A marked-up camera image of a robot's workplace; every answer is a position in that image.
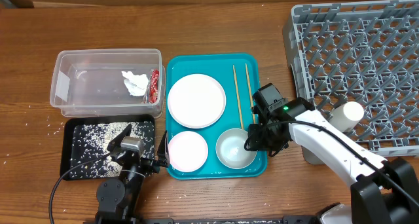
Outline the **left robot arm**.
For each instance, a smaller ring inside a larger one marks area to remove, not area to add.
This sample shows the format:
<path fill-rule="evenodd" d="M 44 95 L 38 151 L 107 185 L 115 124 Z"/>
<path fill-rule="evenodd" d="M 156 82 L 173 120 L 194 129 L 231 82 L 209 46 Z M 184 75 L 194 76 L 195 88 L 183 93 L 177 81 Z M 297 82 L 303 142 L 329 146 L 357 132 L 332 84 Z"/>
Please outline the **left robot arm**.
<path fill-rule="evenodd" d="M 167 134 L 163 135 L 158 147 L 158 158 L 148 159 L 143 157 L 145 144 L 140 138 L 131 137 L 131 130 L 129 124 L 107 146 L 111 160 L 122 169 L 119 177 L 102 182 L 96 191 L 99 203 L 96 223 L 150 222 L 136 212 L 137 201 L 145 179 L 170 164 Z"/>

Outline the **large white round plate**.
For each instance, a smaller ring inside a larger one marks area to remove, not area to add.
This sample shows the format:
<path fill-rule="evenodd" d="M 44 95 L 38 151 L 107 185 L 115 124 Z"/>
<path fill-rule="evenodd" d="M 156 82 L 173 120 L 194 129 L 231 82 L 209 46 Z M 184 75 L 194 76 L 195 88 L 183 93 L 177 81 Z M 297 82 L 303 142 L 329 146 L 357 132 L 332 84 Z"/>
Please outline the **large white round plate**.
<path fill-rule="evenodd" d="M 190 74 L 180 78 L 170 88 L 168 111 L 180 125 L 201 129 L 221 118 L 227 97 L 221 84 L 204 74 Z"/>

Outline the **white tissue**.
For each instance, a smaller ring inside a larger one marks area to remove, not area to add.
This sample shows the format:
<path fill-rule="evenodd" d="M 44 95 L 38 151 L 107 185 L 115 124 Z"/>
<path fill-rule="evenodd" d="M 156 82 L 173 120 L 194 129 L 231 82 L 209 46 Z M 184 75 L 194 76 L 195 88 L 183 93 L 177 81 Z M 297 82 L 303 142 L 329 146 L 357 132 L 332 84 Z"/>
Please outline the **white tissue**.
<path fill-rule="evenodd" d="M 131 71 L 121 71 L 124 77 L 124 85 L 131 96 L 144 96 L 149 84 L 146 74 L 134 75 Z"/>

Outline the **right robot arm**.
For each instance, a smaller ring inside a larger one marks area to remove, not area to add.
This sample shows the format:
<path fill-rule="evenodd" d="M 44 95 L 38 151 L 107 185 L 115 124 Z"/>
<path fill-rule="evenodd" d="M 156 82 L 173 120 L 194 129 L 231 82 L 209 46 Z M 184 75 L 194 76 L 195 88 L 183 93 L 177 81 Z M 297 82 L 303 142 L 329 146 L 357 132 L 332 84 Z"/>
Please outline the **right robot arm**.
<path fill-rule="evenodd" d="M 250 125 L 246 150 L 268 151 L 273 157 L 293 141 L 349 186 L 350 205 L 325 208 L 311 223 L 418 224 L 418 178 L 405 159 L 388 161 L 366 150 L 302 98 L 256 100 L 252 112 L 261 121 Z"/>

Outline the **grey metal bowl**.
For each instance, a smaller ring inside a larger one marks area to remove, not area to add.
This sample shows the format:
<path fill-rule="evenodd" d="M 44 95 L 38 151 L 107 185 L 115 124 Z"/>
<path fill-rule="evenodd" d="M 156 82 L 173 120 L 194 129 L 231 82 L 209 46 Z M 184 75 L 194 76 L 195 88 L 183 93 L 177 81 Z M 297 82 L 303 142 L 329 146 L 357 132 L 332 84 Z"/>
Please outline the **grey metal bowl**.
<path fill-rule="evenodd" d="M 246 151 L 244 143 L 248 138 L 245 130 L 232 128 L 224 131 L 215 146 L 219 161 L 228 168 L 242 169 L 249 166 L 256 158 L 256 151 Z"/>

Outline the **white cup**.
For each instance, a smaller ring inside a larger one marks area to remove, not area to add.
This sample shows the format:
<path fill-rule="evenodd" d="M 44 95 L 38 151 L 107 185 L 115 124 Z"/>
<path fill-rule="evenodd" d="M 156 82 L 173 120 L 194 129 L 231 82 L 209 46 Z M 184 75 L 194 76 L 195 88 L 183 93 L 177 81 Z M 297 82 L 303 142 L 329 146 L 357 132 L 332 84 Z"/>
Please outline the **white cup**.
<path fill-rule="evenodd" d="M 340 132 L 349 132 L 363 117 L 364 108 L 360 103 L 347 102 L 331 111 L 329 123 Z"/>

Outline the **red snack wrapper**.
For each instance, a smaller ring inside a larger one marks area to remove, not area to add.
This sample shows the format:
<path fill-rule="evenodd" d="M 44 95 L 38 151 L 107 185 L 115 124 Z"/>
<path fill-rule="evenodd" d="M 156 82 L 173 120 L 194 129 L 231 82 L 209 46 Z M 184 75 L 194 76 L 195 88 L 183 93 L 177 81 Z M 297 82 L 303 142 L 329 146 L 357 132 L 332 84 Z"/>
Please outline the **red snack wrapper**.
<path fill-rule="evenodd" d="M 157 101 L 159 77 L 159 70 L 154 69 L 151 71 L 151 76 L 149 78 L 149 84 L 143 98 L 143 103 L 155 103 Z"/>

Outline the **wooden chopstick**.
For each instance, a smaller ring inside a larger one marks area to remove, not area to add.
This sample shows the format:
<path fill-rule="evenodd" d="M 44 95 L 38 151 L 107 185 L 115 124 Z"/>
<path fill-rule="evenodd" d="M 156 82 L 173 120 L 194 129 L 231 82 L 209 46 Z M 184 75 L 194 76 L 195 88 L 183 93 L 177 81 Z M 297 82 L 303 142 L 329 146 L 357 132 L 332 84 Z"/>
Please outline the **wooden chopstick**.
<path fill-rule="evenodd" d="M 252 116 L 255 116 L 254 104 L 253 104 L 253 95 L 252 95 L 252 88 L 251 88 L 251 83 L 250 83 L 250 77 L 249 77 L 249 71 L 248 71 L 247 63 L 245 63 L 245 70 L 246 70 L 247 88 L 248 88 L 248 92 L 249 92 L 249 101 L 250 101 L 250 105 L 251 105 L 251 112 L 252 112 Z"/>
<path fill-rule="evenodd" d="M 240 93 L 239 93 L 238 81 L 237 81 L 237 76 L 236 76 L 236 68 L 235 68 L 234 65 L 232 66 L 232 70 L 233 70 L 234 85 L 235 85 L 235 90 L 236 90 L 236 100 L 237 100 L 237 104 L 238 104 L 238 113 L 239 113 L 239 119 L 240 119 L 240 128 L 242 130 L 244 130 L 244 122 L 243 122 L 242 108 L 241 108 L 241 102 L 240 102 Z"/>

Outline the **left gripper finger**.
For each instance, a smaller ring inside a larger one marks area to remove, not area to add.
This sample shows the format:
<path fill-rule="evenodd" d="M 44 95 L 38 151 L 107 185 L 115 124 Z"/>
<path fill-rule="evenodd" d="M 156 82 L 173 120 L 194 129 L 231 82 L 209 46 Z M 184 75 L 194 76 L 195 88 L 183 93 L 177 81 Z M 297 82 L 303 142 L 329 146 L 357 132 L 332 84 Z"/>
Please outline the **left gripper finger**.
<path fill-rule="evenodd" d="M 131 133 L 132 125 L 128 124 L 128 126 L 114 139 L 112 139 L 107 146 L 108 151 L 114 151 L 116 148 L 121 148 L 121 143 L 125 137 L 128 137 Z"/>
<path fill-rule="evenodd" d="M 166 130 L 160 141 L 157 151 L 157 164 L 160 167 L 167 168 L 170 165 L 170 158 L 168 154 L 168 131 Z"/>

